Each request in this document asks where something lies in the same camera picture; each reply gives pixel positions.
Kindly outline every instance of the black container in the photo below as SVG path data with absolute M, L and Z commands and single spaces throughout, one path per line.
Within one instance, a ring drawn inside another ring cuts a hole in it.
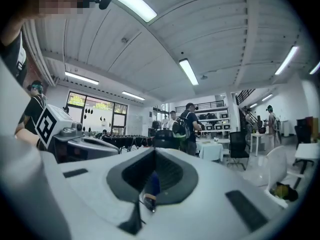
M 261 128 L 259 128 L 258 129 L 258 132 L 260 133 L 260 134 L 265 134 L 266 133 L 266 127 L 261 127 Z

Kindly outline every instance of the man with backpack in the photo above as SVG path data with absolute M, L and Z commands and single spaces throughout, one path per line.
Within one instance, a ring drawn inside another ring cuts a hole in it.
M 185 106 L 185 111 L 180 115 L 180 118 L 185 121 L 186 132 L 185 140 L 180 143 L 180 150 L 191 155 L 196 155 L 196 134 L 195 131 L 201 131 L 198 125 L 198 118 L 195 114 L 196 106 L 193 103 L 188 103 Z
M 266 109 L 269 112 L 268 121 L 265 126 L 269 126 L 269 146 L 270 150 L 273 150 L 276 146 L 281 143 L 281 133 L 280 133 L 280 120 L 276 117 L 274 109 L 269 105 Z

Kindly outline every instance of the ceiling light fixture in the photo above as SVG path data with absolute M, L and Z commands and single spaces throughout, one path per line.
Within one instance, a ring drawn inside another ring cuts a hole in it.
M 296 52 L 298 51 L 298 46 L 293 46 L 286 56 L 285 60 L 282 62 L 281 66 L 278 68 L 278 70 L 274 73 L 275 75 L 280 75 L 282 71 L 286 68 L 286 66 L 290 63 L 290 61 L 295 56 Z
M 318 65 L 316 65 L 314 67 L 314 69 L 311 70 L 311 72 L 309 74 L 313 75 L 314 73 L 316 73 L 318 71 L 319 68 L 320 68 L 320 62 L 318 63 Z
M 151 21 L 157 16 L 156 12 L 150 8 L 143 0 L 118 0 L 132 11 L 138 14 L 145 22 Z
M 131 96 L 131 97 L 134 97 L 134 98 L 139 99 L 139 100 L 142 100 L 142 101 L 145 100 L 145 98 L 141 98 L 141 97 L 139 97 L 139 96 L 137 96 L 137 95 L 134 95 L 134 94 L 132 94 L 132 93 L 130 93 L 130 92 L 123 91 L 122 94 Z
M 84 76 L 81 76 L 81 75 L 78 75 L 78 74 L 74 74 L 74 73 L 70 73 L 70 72 L 65 72 L 65 75 L 68 76 L 68 77 L 71 77 L 71 78 L 76 78 L 76 79 L 79 79 L 79 80 L 82 80 L 82 81 L 86 81 L 86 82 L 89 82 L 91 84 L 94 84 L 94 85 L 98 85 L 99 82 L 96 81 L 96 80 L 92 80 L 90 78 L 87 78 L 87 77 L 84 77 Z
M 185 72 L 186 76 L 189 78 L 190 82 L 192 85 L 197 86 L 198 80 L 196 78 L 196 75 L 194 73 L 194 71 L 192 70 L 189 61 L 187 58 L 182 59 L 179 61 L 179 64 L 181 66 L 181 68 L 183 69 L 183 71 Z
M 262 101 L 264 102 L 265 100 L 269 99 L 273 94 L 269 94 L 267 97 L 263 98 Z

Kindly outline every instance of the person wearing headset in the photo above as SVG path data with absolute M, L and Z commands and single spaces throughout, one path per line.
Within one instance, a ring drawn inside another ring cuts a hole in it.
M 264 126 L 269 126 L 269 149 L 270 151 L 276 148 L 280 144 L 280 129 L 278 127 L 277 117 L 274 113 L 274 108 L 269 105 L 266 109 L 269 112 L 268 121 L 264 123 Z
M 13 15 L 10 15 L 7 24 L 0 28 L 0 55 L 11 74 L 22 86 L 27 74 L 27 58 L 23 48 L 21 31 L 25 21 L 49 15 L 69 13 L 71 8 L 77 8 L 83 0 L 21 1 L 23 1 L 23 3 L 18 7 L 19 9 Z M 15 129 L 15 136 L 18 139 L 38 147 L 41 143 L 38 135 L 25 128 L 24 122 L 26 122 L 26 125 L 33 123 L 29 122 L 29 120 L 25 119 L 24 114 L 21 116 L 18 126 Z
M 37 134 L 36 125 L 46 106 L 46 101 L 42 96 L 43 85 L 39 80 L 35 80 L 27 89 L 30 91 L 31 100 L 24 111 L 24 127 L 31 133 Z

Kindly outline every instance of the window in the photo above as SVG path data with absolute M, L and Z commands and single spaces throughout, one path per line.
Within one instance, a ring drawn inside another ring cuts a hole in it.
M 114 112 L 120 113 L 120 114 L 127 114 L 127 106 L 122 104 L 115 104 L 114 106 Z
M 78 94 L 78 93 L 70 92 L 67 103 L 70 105 L 84 107 L 85 101 L 86 101 L 86 96 Z
M 125 126 L 126 117 L 122 114 L 115 114 L 113 117 L 113 125 L 117 126 Z
M 67 99 L 69 114 L 76 122 L 81 122 L 85 130 L 123 135 L 126 132 L 127 109 L 123 104 L 114 103 L 75 92 Z
M 124 128 L 112 128 L 112 134 L 114 135 L 124 135 Z

